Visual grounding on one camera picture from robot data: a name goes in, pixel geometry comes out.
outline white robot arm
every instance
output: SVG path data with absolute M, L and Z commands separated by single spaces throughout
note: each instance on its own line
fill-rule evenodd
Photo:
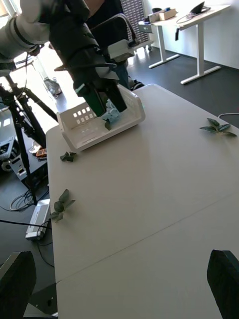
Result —
M 21 0 L 22 14 L 0 30 L 0 64 L 49 41 L 63 62 L 78 96 L 83 96 L 97 116 L 105 113 L 106 95 L 119 112 L 127 106 L 117 87 L 114 63 L 106 63 L 86 25 L 90 15 L 84 0 Z
M 40 1 L 21 0 L 22 14 L 12 17 L 0 29 L 0 63 L 12 62 L 17 56 L 49 41 L 50 26 L 36 19 Z

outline wall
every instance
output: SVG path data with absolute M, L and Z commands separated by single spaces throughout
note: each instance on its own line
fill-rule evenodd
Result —
M 143 0 L 146 14 L 153 7 L 175 7 L 178 12 L 189 12 L 198 0 Z M 205 22 L 205 60 L 239 69 L 239 0 L 210 0 L 206 5 L 231 4 L 232 8 Z M 195 27 L 180 32 L 179 41 L 175 41 L 175 27 L 164 28 L 167 50 L 196 55 Z

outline gray floor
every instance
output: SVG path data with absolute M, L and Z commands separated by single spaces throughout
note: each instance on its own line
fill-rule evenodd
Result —
M 132 78 L 137 78 L 145 84 L 156 83 L 169 91 L 183 97 L 197 106 L 209 111 L 214 115 L 224 112 L 239 111 L 239 70 L 223 67 L 222 70 L 213 73 L 205 78 L 183 86 L 180 81 L 196 74 L 196 60 L 182 56 L 167 64 L 148 69 L 148 66 L 159 60 L 159 50 L 152 52 L 141 51 L 133 61 L 130 60 L 128 67 Z M 205 63 L 206 68 L 214 66 L 214 63 Z M 58 110 L 65 109 L 66 101 L 64 96 L 57 100 Z M 239 116 L 228 117 L 227 121 L 239 127 Z M 18 181 L 14 174 L 0 175 L 0 205 L 9 208 L 11 201 L 23 194 L 25 187 Z M 6 212 L 0 208 L 0 219 L 29 222 L 33 213 L 33 207 L 22 213 Z M 34 243 L 25 239 L 26 227 L 14 226 L 0 223 L 0 264 L 2 264 L 13 251 L 30 250 L 34 254 L 37 267 L 37 284 L 35 292 L 39 292 L 55 283 L 54 269 L 47 266 L 37 251 Z M 48 232 L 45 242 L 51 241 L 51 234 Z M 53 262 L 52 246 L 42 247 L 42 253 L 49 262 Z
M 181 56 L 152 70 L 148 69 L 150 64 L 159 60 L 158 49 L 153 48 L 151 52 L 146 50 L 145 55 L 142 52 L 136 55 L 128 72 L 132 78 L 144 84 L 156 83 L 216 116 L 239 112 L 239 70 L 222 66 L 220 71 L 182 85 L 180 81 L 197 73 L 196 59 Z M 216 64 L 205 62 L 205 69 L 213 66 Z M 239 127 L 239 116 L 224 119 Z

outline plant cutting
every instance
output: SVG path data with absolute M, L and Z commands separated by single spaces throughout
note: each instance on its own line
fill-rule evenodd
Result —
M 70 192 L 68 189 L 59 197 L 58 201 L 54 204 L 55 211 L 51 214 L 51 219 L 56 223 L 63 219 L 66 210 L 74 204 L 75 200 L 70 200 Z
M 231 127 L 230 124 L 221 125 L 218 121 L 214 119 L 208 119 L 208 121 L 211 124 L 211 126 L 203 126 L 202 128 L 200 128 L 201 130 L 208 131 L 212 134 L 220 134 L 220 135 L 228 136 L 231 138 L 237 137 L 236 134 L 232 132 L 228 132 L 228 129 Z

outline floor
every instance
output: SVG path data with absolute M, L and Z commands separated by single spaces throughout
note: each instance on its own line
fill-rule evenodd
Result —
M 63 111 L 76 105 L 80 100 L 71 88 L 71 81 L 66 81 L 66 77 L 69 76 L 65 72 L 54 73 L 53 69 L 58 66 L 57 63 L 59 63 L 59 61 L 55 62 L 56 65 L 52 65 L 49 56 L 52 55 L 54 59 L 54 53 L 48 53 L 46 50 L 44 54 L 47 56 L 45 64 L 47 64 L 50 76 L 57 77 L 64 92 L 64 94 L 57 99 L 56 103 L 53 103 L 53 107 L 58 109 L 58 111 Z M 128 72 L 132 78 L 136 78 L 144 84 L 159 84 L 165 89 L 172 91 L 216 116 L 221 113 L 239 112 L 239 70 L 223 67 L 222 70 L 216 73 L 183 86 L 180 84 L 181 80 L 196 74 L 195 59 L 182 56 L 150 70 L 148 66 L 157 62 L 159 59 L 158 49 L 153 48 L 151 52 L 140 49 L 134 58 L 129 59 Z M 214 63 L 205 63 L 205 68 L 213 66 Z M 225 118 L 225 120 L 239 127 L 239 117 L 228 117 Z M 11 135 L 13 132 L 12 128 L 9 127 L 8 134 Z M 0 175 L 0 205 L 2 207 L 9 208 L 11 201 L 24 193 L 25 190 L 25 187 L 17 180 L 13 173 Z M 0 219 L 29 222 L 32 213 L 33 207 L 22 213 L 6 212 L 0 208 Z M 0 264 L 2 264 L 13 251 L 32 251 L 37 268 L 35 292 L 40 293 L 49 286 L 52 292 L 52 285 L 55 283 L 54 269 L 43 262 L 39 256 L 36 245 L 25 240 L 25 232 L 26 228 L 22 226 L 0 224 Z M 50 241 L 51 234 L 48 232 L 44 243 Z M 52 245 L 42 247 L 42 253 L 49 262 L 53 262 Z M 41 302 L 45 302 L 43 299 L 44 297 L 40 297 Z

